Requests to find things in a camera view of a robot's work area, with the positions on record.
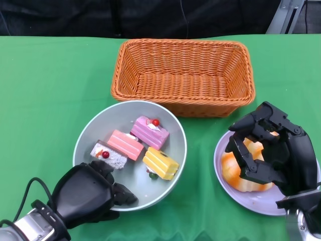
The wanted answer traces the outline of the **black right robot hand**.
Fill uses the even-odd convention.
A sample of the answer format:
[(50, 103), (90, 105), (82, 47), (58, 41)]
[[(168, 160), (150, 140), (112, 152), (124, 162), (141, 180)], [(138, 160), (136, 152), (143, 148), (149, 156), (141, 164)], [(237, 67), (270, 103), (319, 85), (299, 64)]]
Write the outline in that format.
[(240, 177), (274, 183), (285, 196), (317, 188), (317, 161), (307, 132), (269, 102), (234, 122), (226, 146), (241, 169)]

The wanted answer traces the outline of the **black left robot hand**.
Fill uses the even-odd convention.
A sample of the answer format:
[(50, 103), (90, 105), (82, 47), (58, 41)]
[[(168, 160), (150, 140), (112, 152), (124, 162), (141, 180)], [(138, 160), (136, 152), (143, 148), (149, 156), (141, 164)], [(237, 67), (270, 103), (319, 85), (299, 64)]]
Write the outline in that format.
[(114, 181), (113, 170), (103, 161), (81, 163), (58, 181), (52, 200), (68, 229), (117, 219), (119, 212), (112, 211), (113, 206), (138, 201), (128, 188)]

